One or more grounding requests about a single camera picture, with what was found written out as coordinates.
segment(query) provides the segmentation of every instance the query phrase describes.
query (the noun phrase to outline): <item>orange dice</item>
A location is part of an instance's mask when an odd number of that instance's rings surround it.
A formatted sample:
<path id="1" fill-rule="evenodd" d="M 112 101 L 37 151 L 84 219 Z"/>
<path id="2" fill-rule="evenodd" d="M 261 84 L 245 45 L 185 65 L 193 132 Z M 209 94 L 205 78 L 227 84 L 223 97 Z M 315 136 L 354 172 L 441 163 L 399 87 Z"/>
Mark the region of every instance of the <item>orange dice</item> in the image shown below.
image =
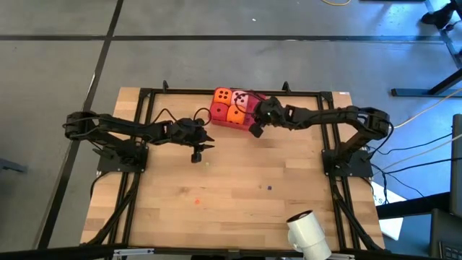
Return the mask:
<path id="1" fill-rule="evenodd" d="M 227 88 L 224 88 L 224 87 L 217 88 L 214 94 L 214 103 L 222 103 L 225 105 L 231 105 L 231 94 L 232 94 L 232 91 Z"/>
<path id="2" fill-rule="evenodd" d="M 236 124 L 243 124 L 245 119 L 245 108 L 238 106 L 237 109 L 236 105 L 231 105 L 230 109 L 228 109 L 228 114 L 226 116 L 226 121 Z"/>

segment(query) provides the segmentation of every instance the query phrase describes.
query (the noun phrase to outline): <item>wooden table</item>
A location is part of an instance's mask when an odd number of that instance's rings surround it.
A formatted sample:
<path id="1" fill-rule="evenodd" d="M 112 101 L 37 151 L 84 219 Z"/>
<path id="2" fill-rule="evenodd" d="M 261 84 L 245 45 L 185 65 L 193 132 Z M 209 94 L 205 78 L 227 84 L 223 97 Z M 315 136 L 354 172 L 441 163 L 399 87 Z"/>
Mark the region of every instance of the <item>wooden table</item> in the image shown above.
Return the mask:
<path id="1" fill-rule="evenodd" d="M 115 117 L 133 120 L 139 90 L 121 88 Z M 352 104 L 347 92 L 333 92 L 333 96 L 336 107 Z M 162 108 L 176 118 L 192 117 L 199 108 L 209 107 L 211 98 L 156 95 L 153 118 Z M 314 97 L 278 98 L 283 104 L 318 109 Z M 200 116 L 206 119 L 207 114 Z M 167 114 L 160 117 L 168 119 Z M 190 147 L 149 145 L 130 246 L 290 250 L 286 220 L 312 209 L 331 250 L 339 249 L 331 192 L 321 162 L 319 126 L 300 131 L 268 126 L 260 139 L 212 124 L 206 130 L 216 147 L 203 152 L 202 162 L 197 164 L 191 163 Z M 356 131 L 343 124 L 339 130 L 342 141 Z M 95 185 L 82 242 L 93 238 L 113 213 L 120 179 L 120 173 L 109 173 Z M 359 178 L 349 178 L 349 184 L 357 219 L 373 240 L 384 246 L 370 187 Z M 124 222 L 122 216 L 116 241 L 121 241 Z M 343 223 L 347 245 L 352 247 L 345 216 Z"/>

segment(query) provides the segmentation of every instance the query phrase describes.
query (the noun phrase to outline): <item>gray floor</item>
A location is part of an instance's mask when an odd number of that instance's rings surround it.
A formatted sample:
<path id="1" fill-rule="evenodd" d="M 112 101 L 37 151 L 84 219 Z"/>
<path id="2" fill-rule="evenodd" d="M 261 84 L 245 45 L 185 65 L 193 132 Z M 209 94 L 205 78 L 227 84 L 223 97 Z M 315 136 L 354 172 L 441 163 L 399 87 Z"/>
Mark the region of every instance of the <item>gray floor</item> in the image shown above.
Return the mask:
<path id="1" fill-rule="evenodd" d="M 444 1 L 432 2 L 434 6 Z M 0 34 L 104 35 L 114 0 L 0 2 Z M 439 35 L 418 19 L 423 3 L 352 0 L 333 7 L 312 0 L 133 0 L 123 5 L 116 35 Z M 0 174 L 0 251 L 29 249 L 38 231 L 68 142 L 61 124 L 82 107 L 101 42 L 0 41 L 0 157 L 27 165 Z M 349 91 L 358 106 L 390 113 L 395 124 L 436 99 L 391 97 L 394 87 L 432 87 L 456 70 L 443 43 L 183 41 L 112 42 L 92 109 L 111 113 L 120 87 L 246 87 Z M 460 100 L 448 100 L 397 129 L 383 150 L 420 144 L 451 130 Z M 421 150 L 377 155 L 379 166 Z M 450 147 L 397 168 L 450 157 Z M 97 156 L 82 144 L 51 246 L 79 242 Z M 449 164 L 396 175 L 423 194 L 449 189 Z M 406 198 L 414 191 L 389 180 Z M 411 231 L 403 234 L 405 243 Z M 387 246 L 397 248 L 387 242 Z"/>

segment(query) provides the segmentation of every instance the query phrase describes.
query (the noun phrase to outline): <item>white cable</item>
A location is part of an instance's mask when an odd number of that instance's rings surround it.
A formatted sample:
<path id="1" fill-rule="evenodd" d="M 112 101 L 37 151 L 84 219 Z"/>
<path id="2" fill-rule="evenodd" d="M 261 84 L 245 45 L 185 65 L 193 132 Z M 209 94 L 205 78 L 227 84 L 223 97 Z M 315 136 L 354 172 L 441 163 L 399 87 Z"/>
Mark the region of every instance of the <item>white cable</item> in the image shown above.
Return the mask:
<path id="1" fill-rule="evenodd" d="M 459 139 L 459 138 L 461 138 L 461 137 L 462 137 L 462 134 L 459 134 L 458 136 L 452 138 L 451 140 L 449 140 L 449 141 L 447 141 L 447 142 L 444 142 L 444 143 L 438 145 L 437 147 L 433 147 L 432 149 L 429 149 L 429 150 L 427 150 L 427 151 L 421 152 L 421 153 L 419 153 L 419 154 L 417 154 L 417 155 L 412 155 L 411 157 L 408 157 L 408 158 L 399 160 L 398 162 L 394 162 L 394 163 L 390 164 L 389 166 L 383 168 L 382 170 L 385 171 L 385 169 L 388 169 L 388 168 L 391 167 L 391 166 L 397 165 L 397 164 L 402 163 L 402 162 L 404 162 L 404 161 L 410 160 L 410 159 L 415 158 L 415 157 L 417 157 L 417 156 L 424 155 L 424 154 L 426 154 L 426 153 L 428 153 L 428 152 L 431 152 L 431 151 L 433 151 L 433 150 L 436 150 L 436 149 L 442 147 L 443 145 L 449 144 L 449 143 L 451 143 L 451 142 L 454 142 L 455 140 L 457 140 L 457 139 Z"/>
<path id="2" fill-rule="evenodd" d="M 411 117 L 410 119 L 404 121 L 403 123 L 400 123 L 398 126 L 395 126 L 395 129 L 404 126 L 405 124 L 409 123 L 410 121 L 413 121 L 413 120 L 414 120 L 415 118 L 417 118 L 418 116 L 420 116 L 420 115 L 422 115 L 423 113 L 427 112 L 428 110 L 434 108 L 435 106 L 441 104 L 442 101 L 447 100 L 448 98 L 454 96 L 455 94 L 459 93 L 460 91 L 462 91 L 462 89 L 456 90 L 455 92 L 453 92 L 453 93 L 450 94 L 449 96 L 443 98 L 442 100 L 436 102 L 434 105 L 430 106 L 429 108 L 424 109 L 422 112 L 416 114 L 415 116 L 413 116 L 413 117 Z"/>

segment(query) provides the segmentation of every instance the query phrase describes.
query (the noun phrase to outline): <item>white camera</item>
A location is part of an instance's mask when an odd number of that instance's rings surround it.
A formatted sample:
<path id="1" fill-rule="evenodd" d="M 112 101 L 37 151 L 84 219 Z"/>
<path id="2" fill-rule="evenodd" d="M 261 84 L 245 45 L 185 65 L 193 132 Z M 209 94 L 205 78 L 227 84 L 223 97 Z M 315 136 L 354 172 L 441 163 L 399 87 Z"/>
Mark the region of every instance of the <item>white camera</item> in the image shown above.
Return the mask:
<path id="1" fill-rule="evenodd" d="M 331 256 L 326 235 L 312 210 L 289 218 L 287 225 L 289 243 L 296 251 L 303 252 L 305 260 L 326 260 Z"/>

